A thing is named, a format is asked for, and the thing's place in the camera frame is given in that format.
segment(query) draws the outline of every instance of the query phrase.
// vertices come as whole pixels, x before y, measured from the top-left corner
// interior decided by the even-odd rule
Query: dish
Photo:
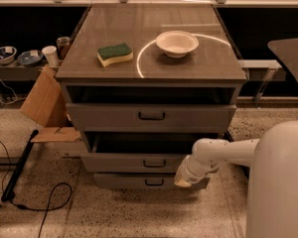
[[[14,60],[17,49],[14,47],[6,46],[0,48],[0,63],[9,64]]]
[[[23,52],[18,56],[18,63],[23,66],[35,66],[41,63],[44,55],[41,51]]]
[[[159,35],[156,44],[168,57],[180,59],[195,50],[199,45],[199,41],[190,33],[169,31]]]

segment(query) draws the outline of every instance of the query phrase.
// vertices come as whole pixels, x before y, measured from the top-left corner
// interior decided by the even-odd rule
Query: floor
[[[21,114],[18,107],[0,108],[0,140],[12,157],[22,154],[34,129],[41,129]],[[275,124],[297,118],[297,100],[270,99],[259,108],[242,101],[229,131],[235,141],[258,138]],[[111,190],[93,183],[92,175],[79,159],[83,144],[77,144],[80,145],[34,145],[14,188],[13,202],[45,209],[53,187],[59,182],[68,183],[73,193],[64,207],[47,214],[41,233],[45,211],[19,209],[0,200],[0,238],[244,237],[248,183],[240,167],[222,165],[217,173],[210,174],[208,187],[198,191]],[[0,157],[6,157],[1,144]],[[0,198],[5,174],[6,171],[0,171]],[[68,186],[57,187],[50,208],[64,203],[69,195]]]

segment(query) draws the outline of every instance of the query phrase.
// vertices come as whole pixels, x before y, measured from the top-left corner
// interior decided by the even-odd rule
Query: sponge
[[[97,57],[101,64],[106,67],[112,63],[123,62],[133,59],[132,50],[125,43],[116,46],[100,48]]]

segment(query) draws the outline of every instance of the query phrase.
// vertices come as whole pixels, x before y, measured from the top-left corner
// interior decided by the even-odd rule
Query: cup
[[[60,53],[60,59],[63,60],[71,47],[70,37],[59,37],[57,39],[57,46]]]
[[[46,57],[50,67],[58,67],[59,66],[57,47],[55,47],[55,46],[44,47],[42,49],[42,53]]]

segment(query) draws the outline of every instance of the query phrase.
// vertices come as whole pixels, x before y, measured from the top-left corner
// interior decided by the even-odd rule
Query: cardboard flap
[[[66,103],[55,72],[46,65],[20,111],[43,127],[67,125]]]
[[[74,127],[43,128],[40,133],[31,140],[32,143],[73,141],[81,141],[80,132],[76,131]]]

